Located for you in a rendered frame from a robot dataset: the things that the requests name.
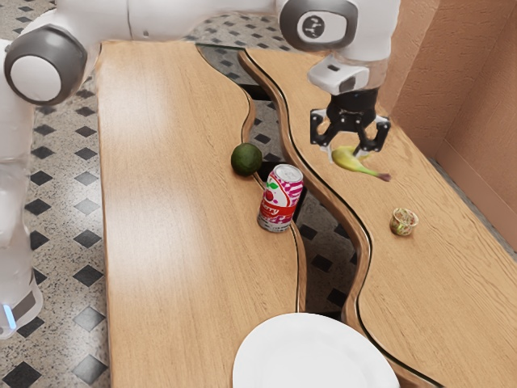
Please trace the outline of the red and pink drink can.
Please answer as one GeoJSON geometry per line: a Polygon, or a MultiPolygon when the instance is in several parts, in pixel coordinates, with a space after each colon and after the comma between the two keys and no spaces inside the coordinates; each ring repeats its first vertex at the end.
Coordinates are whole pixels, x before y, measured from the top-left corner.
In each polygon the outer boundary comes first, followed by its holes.
{"type": "Polygon", "coordinates": [[[290,164],[274,167],[263,191],[258,224],[273,233],[285,231],[291,224],[303,188],[303,175],[298,168],[290,164]]]}

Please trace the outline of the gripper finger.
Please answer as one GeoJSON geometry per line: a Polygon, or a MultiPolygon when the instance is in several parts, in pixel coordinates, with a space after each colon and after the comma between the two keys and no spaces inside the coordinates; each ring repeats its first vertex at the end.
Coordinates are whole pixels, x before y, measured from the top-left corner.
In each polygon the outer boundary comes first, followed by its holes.
{"type": "Polygon", "coordinates": [[[366,133],[366,128],[371,124],[362,116],[355,118],[355,129],[359,136],[359,144],[355,148],[354,156],[367,156],[370,152],[380,152],[384,146],[386,137],[390,130],[390,120],[386,116],[376,115],[373,122],[376,125],[376,135],[370,138],[366,133]]]}
{"type": "Polygon", "coordinates": [[[329,118],[326,109],[313,109],[310,112],[310,142],[320,146],[321,151],[331,153],[330,143],[344,124],[344,111],[332,114],[329,118]]]}

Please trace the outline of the green avocado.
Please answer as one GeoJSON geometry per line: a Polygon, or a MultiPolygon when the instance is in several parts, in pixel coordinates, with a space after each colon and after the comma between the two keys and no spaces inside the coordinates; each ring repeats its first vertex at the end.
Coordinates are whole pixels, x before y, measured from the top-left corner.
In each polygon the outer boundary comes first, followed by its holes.
{"type": "Polygon", "coordinates": [[[231,166],[240,176],[250,176],[262,166],[263,154],[261,150],[248,142],[236,146],[231,155],[231,166]]]}

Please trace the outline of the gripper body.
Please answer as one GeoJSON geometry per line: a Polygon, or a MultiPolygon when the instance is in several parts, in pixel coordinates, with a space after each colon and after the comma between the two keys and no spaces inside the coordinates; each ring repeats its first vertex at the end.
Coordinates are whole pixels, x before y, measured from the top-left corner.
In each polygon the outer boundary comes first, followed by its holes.
{"type": "Polygon", "coordinates": [[[376,100],[379,89],[351,91],[333,95],[326,109],[331,123],[336,122],[342,114],[360,115],[365,126],[376,118],[376,100]]]}

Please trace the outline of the white plate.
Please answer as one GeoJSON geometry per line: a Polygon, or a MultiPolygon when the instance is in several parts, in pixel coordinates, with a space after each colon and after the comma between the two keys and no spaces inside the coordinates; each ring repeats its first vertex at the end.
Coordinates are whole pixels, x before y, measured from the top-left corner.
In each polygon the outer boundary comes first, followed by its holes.
{"type": "Polygon", "coordinates": [[[270,318],[243,340],[233,388],[401,388],[382,353],[358,331],[319,314],[270,318]]]}

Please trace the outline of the yellow banana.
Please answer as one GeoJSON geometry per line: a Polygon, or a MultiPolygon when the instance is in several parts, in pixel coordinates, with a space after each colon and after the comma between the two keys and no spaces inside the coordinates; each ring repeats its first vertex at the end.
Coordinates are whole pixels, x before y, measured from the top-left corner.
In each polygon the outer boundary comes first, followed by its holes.
{"type": "Polygon", "coordinates": [[[380,173],[367,168],[354,154],[355,148],[351,145],[341,145],[331,151],[332,161],[342,169],[359,172],[389,182],[392,177],[389,173],[380,173]]]}

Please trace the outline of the small clear fruit cup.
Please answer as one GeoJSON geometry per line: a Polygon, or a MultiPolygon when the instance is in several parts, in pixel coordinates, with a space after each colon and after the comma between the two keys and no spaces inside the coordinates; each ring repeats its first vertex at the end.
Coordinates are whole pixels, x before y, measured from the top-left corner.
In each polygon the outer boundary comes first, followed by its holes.
{"type": "Polygon", "coordinates": [[[393,210],[389,227],[393,234],[398,236],[409,236],[418,225],[419,218],[416,213],[405,208],[393,210]]]}

